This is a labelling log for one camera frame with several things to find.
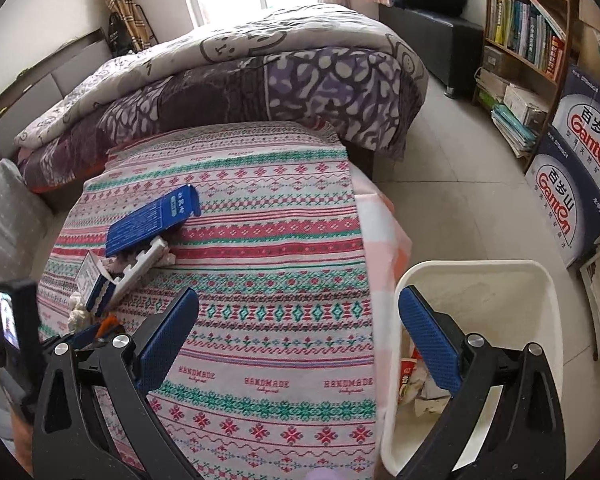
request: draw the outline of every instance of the gray cushion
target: gray cushion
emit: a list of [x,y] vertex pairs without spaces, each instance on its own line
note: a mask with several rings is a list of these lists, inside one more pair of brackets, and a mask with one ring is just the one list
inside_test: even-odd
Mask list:
[[16,165],[1,160],[0,282],[29,276],[51,218],[51,210],[27,189]]

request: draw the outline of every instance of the patterned blanket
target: patterned blanket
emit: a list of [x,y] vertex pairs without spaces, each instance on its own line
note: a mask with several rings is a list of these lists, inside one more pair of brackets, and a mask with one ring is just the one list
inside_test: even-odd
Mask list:
[[45,192],[99,173],[107,151],[134,139],[206,124],[328,120],[341,139],[402,158],[422,106],[389,54],[327,47],[225,61],[150,83],[72,124],[20,164]]
[[[330,126],[206,126],[113,153],[70,212],[40,281],[46,335],[66,331],[86,251],[109,225],[191,183],[202,216],[170,240],[117,308],[133,332],[181,286],[200,317],[148,400],[205,479],[304,479],[316,466],[369,479],[376,460],[372,312],[344,148]],[[102,396],[112,436],[134,462]]]
[[211,32],[195,29],[134,56],[117,57],[33,121],[15,142],[18,146],[36,149],[60,136],[95,108],[184,70],[330,46],[366,48],[389,54],[413,80],[424,101],[428,73],[417,54],[390,28],[345,7],[318,4],[276,10],[263,19]]

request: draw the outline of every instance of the white plastic basket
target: white plastic basket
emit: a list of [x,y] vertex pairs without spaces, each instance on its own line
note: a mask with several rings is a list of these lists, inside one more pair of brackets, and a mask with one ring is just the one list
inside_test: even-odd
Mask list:
[[[392,363],[388,408],[380,446],[382,462],[396,476],[410,460],[437,420],[416,418],[413,406],[398,409],[398,374],[402,323],[397,299],[415,285],[433,310],[452,316],[463,332],[477,332],[492,346],[522,349],[542,345],[562,396],[562,328],[554,282],[546,269],[531,260],[423,262],[400,279],[392,323]],[[456,468],[475,460],[493,419],[501,388],[492,388],[482,415]]]

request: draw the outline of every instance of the tiled floor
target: tiled floor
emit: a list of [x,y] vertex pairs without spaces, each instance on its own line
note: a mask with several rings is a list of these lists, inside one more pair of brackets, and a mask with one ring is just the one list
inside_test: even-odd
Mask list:
[[592,360],[584,289],[574,270],[565,270],[510,147],[487,114],[444,97],[432,77],[409,131],[405,160],[376,157],[374,180],[413,240],[414,264],[529,258],[549,271],[564,341],[562,410],[570,474],[600,438],[600,362]]

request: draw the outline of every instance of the blue box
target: blue box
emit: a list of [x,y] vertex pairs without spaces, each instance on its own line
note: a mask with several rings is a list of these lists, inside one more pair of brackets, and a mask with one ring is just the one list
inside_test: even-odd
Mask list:
[[191,213],[200,216],[200,199],[196,189],[186,184],[111,225],[107,232],[105,256],[113,256],[141,242],[151,241],[161,232],[184,222]]
[[586,256],[600,235],[600,189],[554,127],[540,141],[525,177],[564,263]]
[[570,66],[552,126],[600,190],[600,84]]

